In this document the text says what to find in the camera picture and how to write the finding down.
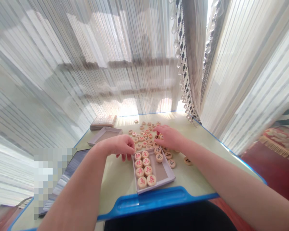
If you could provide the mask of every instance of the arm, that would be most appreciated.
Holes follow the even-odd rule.
[[[256,230],[289,230],[289,201],[245,171],[166,125],[160,145],[179,150],[201,171],[226,203]]]
[[[120,135],[91,148],[44,217],[39,230],[94,230],[106,158],[111,153],[129,153],[127,158],[130,159],[134,142],[128,135]]]

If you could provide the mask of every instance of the dark clothing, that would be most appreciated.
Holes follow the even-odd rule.
[[[237,229],[229,217],[209,201],[140,213],[105,222],[105,231],[111,230],[226,230]]]

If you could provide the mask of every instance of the hand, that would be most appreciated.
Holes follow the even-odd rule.
[[[178,130],[171,128],[168,125],[161,125],[153,128],[152,131],[156,131],[157,135],[161,133],[164,137],[163,140],[154,139],[155,143],[173,150],[181,151],[181,146],[186,138]]]
[[[108,155],[116,154],[117,158],[122,155],[122,161],[125,161],[126,156],[127,160],[131,160],[131,155],[134,154],[135,144],[129,135],[114,136],[99,143],[107,148]]]

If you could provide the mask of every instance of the blue plastic handle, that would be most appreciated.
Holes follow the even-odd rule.
[[[205,196],[191,196],[182,186],[148,191],[143,194],[119,197],[112,210],[99,215],[97,220],[108,220],[141,212],[164,209],[175,205],[182,205],[195,201],[209,200],[218,197],[217,193]]]

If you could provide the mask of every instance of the sheer curtain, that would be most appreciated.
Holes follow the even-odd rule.
[[[97,114],[177,109],[169,13],[166,0],[0,1],[0,203],[21,201],[37,149],[72,148]]]
[[[240,154],[289,107],[289,1],[231,1],[201,121]]]

